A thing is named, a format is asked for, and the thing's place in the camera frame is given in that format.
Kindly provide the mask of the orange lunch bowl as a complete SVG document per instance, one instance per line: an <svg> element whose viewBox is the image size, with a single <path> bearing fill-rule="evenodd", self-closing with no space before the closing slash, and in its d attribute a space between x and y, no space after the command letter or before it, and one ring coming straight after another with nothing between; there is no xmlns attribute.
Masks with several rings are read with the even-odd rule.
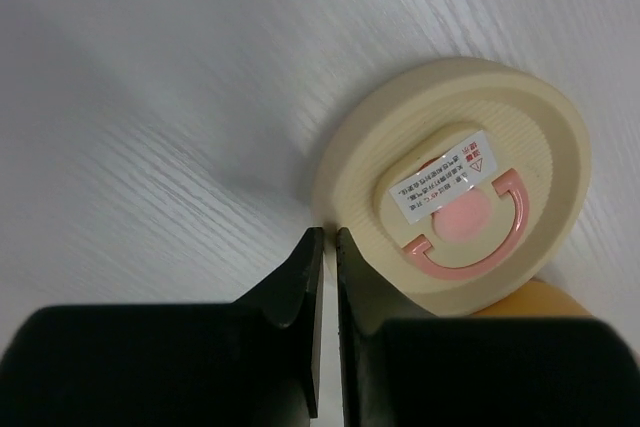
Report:
<svg viewBox="0 0 640 427"><path fill-rule="evenodd" d="M592 314L565 291L544 281L532 279L502 300L472 313L471 317L591 318Z"/></svg>

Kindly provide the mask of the cream lid pink handle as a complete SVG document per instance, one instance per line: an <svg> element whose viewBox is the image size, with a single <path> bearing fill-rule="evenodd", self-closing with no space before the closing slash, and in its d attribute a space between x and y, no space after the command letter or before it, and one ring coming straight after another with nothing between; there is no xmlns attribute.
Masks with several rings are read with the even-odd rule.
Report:
<svg viewBox="0 0 640 427"><path fill-rule="evenodd" d="M569 234L590 179L586 125L550 84L478 58L432 61L345 119L320 162L313 210L439 316L477 312L531 280Z"/></svg>

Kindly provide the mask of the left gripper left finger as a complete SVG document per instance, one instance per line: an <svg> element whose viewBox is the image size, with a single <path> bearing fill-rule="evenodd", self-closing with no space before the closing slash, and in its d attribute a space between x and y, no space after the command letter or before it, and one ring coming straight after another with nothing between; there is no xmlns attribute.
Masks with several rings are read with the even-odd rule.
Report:
<svg viewBox="0 0 640 427"><path fill-rule="evenodd" d="M5 426L307 426L318 415L324 233L230 303L59 305L1 360Z"/></svg>

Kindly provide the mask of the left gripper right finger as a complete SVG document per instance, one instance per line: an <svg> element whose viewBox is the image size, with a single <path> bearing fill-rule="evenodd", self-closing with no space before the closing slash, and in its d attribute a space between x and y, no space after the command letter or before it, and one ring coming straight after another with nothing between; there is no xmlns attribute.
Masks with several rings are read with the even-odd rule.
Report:
<svg viewBox="0 0 640 427"><path fill-rule="evenodd" d="M588 317L438 317L336 236L348 426L635 426L639 368Z"/></svg>

